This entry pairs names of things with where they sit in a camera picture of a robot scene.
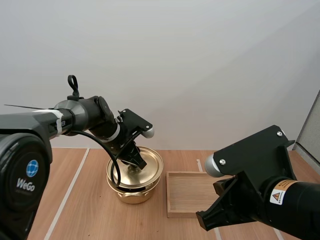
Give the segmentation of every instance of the wooden tray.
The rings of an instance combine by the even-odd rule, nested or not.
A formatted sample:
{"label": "wooden tray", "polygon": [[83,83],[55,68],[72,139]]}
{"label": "wooden tray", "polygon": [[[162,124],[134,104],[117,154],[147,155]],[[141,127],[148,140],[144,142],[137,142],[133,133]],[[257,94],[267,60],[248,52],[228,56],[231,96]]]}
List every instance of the wooden tray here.
{"label": "wooden tray", "polygon": [[213,183],[229,177],[211,177],[206,172],[167,171],[166,202],[168,218],[197,218],[196,212],[207,210],[218,195]]}

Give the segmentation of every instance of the screw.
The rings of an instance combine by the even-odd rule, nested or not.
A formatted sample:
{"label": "screw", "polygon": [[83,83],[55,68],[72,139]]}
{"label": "screw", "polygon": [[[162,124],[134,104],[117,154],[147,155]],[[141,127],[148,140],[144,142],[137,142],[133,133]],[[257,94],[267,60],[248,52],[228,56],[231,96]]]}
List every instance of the screw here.
{"label": "screw", "polygon": [[219,161],[219,163],[223,166],[223,165],[226,165],[226,160],[224,160],[224,159],[221,159],[220,161]]}

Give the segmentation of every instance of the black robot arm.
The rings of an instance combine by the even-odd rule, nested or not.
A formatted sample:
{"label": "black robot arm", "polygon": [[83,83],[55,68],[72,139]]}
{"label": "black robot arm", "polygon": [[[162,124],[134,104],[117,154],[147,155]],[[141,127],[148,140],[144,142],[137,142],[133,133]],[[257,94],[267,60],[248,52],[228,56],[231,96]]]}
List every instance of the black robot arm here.
{"label": "black robot arm", "polygon": [[68,83],[73,94],[54,108],[0,115],[0,240],[28,237],[49,177],[50,139],[82,134],[110,154],[116,169],[117,158],[140,169],[146,165],[134,139],[153,137],[152,124],[129,109],[114,118],[103,97],[80,97],[73,75]]}
{"label": "black robot arm", "polygon": [[296,181],[278,126],[271,126],[211,155],[212,177],[233,176],[213,184],[220,196],[197,212],[205,230],[259,221],[303,240],[320,239],[320,184]]}

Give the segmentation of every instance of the pot handle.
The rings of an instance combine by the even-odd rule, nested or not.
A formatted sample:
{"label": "pot handle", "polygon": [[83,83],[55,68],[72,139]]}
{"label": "pot handle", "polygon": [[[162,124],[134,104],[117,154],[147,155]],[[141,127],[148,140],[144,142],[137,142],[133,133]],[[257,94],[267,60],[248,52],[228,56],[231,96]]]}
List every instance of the pot handle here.
{"label": "pot handle", "polygon": [[122,195],[122,198],[127,198],[127,197],[143,197],[145,196],[145,194],[143,194],[142,192],[125,192]]}

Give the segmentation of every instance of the warning label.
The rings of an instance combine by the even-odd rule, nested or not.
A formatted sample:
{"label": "warning label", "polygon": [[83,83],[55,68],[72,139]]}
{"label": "warning label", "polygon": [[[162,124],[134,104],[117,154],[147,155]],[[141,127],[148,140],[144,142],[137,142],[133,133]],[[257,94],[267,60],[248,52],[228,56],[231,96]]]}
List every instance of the warning label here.
{"label": "warning label", "polygon": [[279,200],[279,196],[280,196],[280,193],[278,192],[278,193],[276,193],[276,194],[274,194],[274,195],[272,195],[274,198],[275,198],[275,200]]}
{"label": "warning label", "polygon": [[292,184],[295,184],[296,182],[297,181],[295,180],[280,181],[272,190],[272,193],[270,196],[270,203],[282,205],[286,191]]}

